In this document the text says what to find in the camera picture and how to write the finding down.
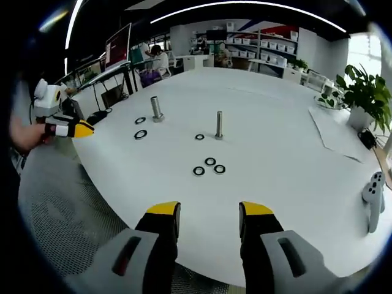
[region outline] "desk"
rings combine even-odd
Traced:
[[[326,149],[308,112],[316,92],[279,78],[205,67],[175,75],[114,105],[93,136],[73,143],[107,203],[134,228],[156,203],[181,202],[177,262],[212,279],[245,286],[239,256],[238,203],[271,208],[324,256],[338,276],[372,262],[392,229],[392,195],[373,234],[360,192],[379,170],[364,149],[361,164]],[[165,115],[152,121],[149,98]],[[224,139],[214,139],[223,111]],[[134,121],[147,117],[142,124]],[[147,137],[134,140],[145,129]],[[205,139],[197,141],[196,134]],[[204,165],[226,166],[216,175]],[[192,169],[205,166],[202,177]]]
[[[200,69],[204,67],[205,66],[204,62],[209,60],[210,55],[182,55],[182,56],[176,56],[176,58],[183,60],[184,71],[187,72],[188,70]]]

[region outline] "white flower pot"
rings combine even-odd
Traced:
[[[351,114],[347,124],[353,127],[357,132],[362,132],[373,123],[374,118],[362,107],[351,108]]]

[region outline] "human hand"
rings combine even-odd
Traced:
[[[11,117],[10,136],[15,146],[27,153],[43,142],[45,124],[32,124],[22,126],[20,118]]]

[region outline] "white wall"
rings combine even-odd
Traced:
[[[307,62],[310,69],[331,80],[344,75],[349,55],[349,40],[329,42],[316,33],[300,28],[297,59]]]

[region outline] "metal bolt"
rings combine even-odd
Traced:
[[[215,135],[215,139],[216,140],[223,139],[223,134],[222,134],[222,117],[223,117],[223,114],[219,110],[216,113],[216,135]]]
[[[151,98],[151,105],[153,106],[153,121],[155,123],[159,123],[164,120],[164,114],[160,112],[160,107],[159,107],[159,102],[157,96],[154,96]]]

